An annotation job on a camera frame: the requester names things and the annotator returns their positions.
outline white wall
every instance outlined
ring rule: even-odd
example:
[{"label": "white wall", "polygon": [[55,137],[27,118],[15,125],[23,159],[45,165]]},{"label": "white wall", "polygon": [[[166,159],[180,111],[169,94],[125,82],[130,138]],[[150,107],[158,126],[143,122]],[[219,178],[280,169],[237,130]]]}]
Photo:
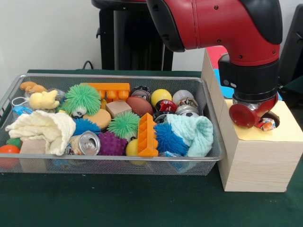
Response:
[{"label": "white wall", "polygon": [[[280,0],[284,40],[295,7]],[[28,69],[79,69],[86,60],[101,67],[98,9],[90,0],[0,0],[0,97]],[[175,53],[173,70],[201,70],[204,50]]]}]

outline wire mesh basket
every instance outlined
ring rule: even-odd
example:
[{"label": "wire mesh basket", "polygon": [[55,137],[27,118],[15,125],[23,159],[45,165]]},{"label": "wire mesh basket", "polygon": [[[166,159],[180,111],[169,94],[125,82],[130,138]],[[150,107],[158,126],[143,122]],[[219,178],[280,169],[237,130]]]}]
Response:
[{"label": "wire mesh basket", "polygon": [[[207,175],[215,163],[225,155],[214,108],[206,87],[200,78],[145,77],[71,74],[25,74],[17,77],[0,101],[0,146],[9,135],[5,127],[13,122],[11,101],[23,96],[19,89],[22,82],[33,81],[47,88],[67,92],[80,83],[130,83],[131,87],[148,86],[151,91],[159,88],[174,94],[185,89],[199,104],[199,112],[214,125],[214,143],[206,157],[126,157],[126,156],[72,156],[28,155],[0,153],[0,173],[65,173],[65,174],[138,174],[138,175]],[[18,164],[7,168],[11,163]]]}]

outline orange toy block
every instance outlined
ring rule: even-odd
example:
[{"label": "orange toy block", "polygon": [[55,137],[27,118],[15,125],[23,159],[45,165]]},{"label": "orange toy block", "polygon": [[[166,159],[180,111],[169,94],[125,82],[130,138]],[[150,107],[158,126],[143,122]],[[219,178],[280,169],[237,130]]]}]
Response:
[{"label": "orange toy block", "polygon": [[89,86],[95,88],[102,99],[107,97],[107,103],[122,99],[124,101],[129,97],[131,86],[129,83],[87,83]]},{"label": "orange toy block", "polygon": [[152,116],[146,113],[139,122],[138,126],[138,156],[140,157],[157,157],[158,141],[153,127],[156,123]]}]

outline red robot arm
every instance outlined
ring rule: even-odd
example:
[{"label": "red robot arm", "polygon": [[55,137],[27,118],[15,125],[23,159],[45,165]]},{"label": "red robot arm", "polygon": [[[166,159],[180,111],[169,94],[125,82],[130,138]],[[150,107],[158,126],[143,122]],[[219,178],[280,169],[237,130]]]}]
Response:
[{"label": "red robot arm", "polygon": [[278,0],[146,0],[172,51],[223,45],[222,86],[234,89],[232,120],[252,127],[277,102],[282,16]]}]

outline brown football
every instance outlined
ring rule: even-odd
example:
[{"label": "brown football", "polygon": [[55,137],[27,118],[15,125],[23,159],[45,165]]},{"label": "brown football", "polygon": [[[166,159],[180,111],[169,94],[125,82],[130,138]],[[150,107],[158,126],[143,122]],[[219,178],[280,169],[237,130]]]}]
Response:
[{"label": "brown football", "polygon": [[153,115],[152,105],[144,98],[131,96],[127,99],[126,102],[132,108],[132,111],[135,114],[138,114],[140,117],[146,113]]}]

